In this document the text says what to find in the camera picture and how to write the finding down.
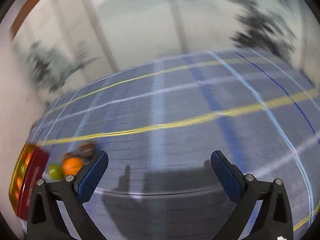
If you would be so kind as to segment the green tomato left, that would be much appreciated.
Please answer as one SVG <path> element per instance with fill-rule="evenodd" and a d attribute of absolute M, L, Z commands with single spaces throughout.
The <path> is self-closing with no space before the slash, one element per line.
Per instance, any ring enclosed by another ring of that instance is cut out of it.
<path fill-rule="evenodd" d="M 53 181 L 63 180 L 63 171 L 60 164 L 50 164 L 47 173 Z"/>

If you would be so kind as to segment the red tin box gold interior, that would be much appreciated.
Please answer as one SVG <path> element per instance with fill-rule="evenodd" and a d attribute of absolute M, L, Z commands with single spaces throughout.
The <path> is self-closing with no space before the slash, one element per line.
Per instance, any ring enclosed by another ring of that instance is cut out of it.
<path fill-rule="evenodd" d="M 17 217 L 28 219 L 36 182 L 42 178 L 49 155 L 38 146 L 26 143 L 19 155 L 9 187 L 9 199 Z"/>

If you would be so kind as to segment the orange tangerine middle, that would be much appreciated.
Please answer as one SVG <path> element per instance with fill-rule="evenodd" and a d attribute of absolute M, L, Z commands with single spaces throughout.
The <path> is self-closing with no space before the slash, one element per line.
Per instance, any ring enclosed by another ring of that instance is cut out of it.
<path fill-rule="evenodd" d="M 84 161 L 80 157 L 72 157 L 65 159 L 62 162 L 62 171 L 64 176 L 73 175 L 75 176 L 80 169 L 84 166 Z"/>

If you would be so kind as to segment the brown passion fruit left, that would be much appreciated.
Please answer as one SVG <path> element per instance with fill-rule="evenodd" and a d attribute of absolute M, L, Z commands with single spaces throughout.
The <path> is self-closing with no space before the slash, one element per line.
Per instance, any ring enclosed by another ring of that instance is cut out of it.
<path fill-rule="evenodd" d="M 78 155 L 82 158 L 91 159 L 95 153 L 95 142 L 85 141 L 78 146 Z"/>

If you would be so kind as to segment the blue plaid tablecloth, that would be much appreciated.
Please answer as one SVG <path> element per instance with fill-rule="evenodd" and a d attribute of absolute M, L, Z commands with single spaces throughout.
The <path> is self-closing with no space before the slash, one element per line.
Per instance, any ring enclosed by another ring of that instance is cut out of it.
<path fill-rule="evenodd" d="M 84 207 L 107 239 L 212 239 L 235 205 L 209 159 L 283 180 L 294 238 L 319 212 L 319 90 L 263 50 L 205 51 L 102 78 L 50 103 L 28 141 L 58 163 L 93 141 L 109 165 Z"/>

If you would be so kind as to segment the painted landscape folding screen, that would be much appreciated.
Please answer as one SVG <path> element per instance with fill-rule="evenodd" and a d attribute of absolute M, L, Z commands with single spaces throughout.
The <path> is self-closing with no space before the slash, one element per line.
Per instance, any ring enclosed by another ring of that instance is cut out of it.
<path fill-rule="evenodd" d="M 157 59 L 263 48 L 319 84 L 319 22 L 304 0 L 27 0 L 10 31 L 42 100 Z"/>

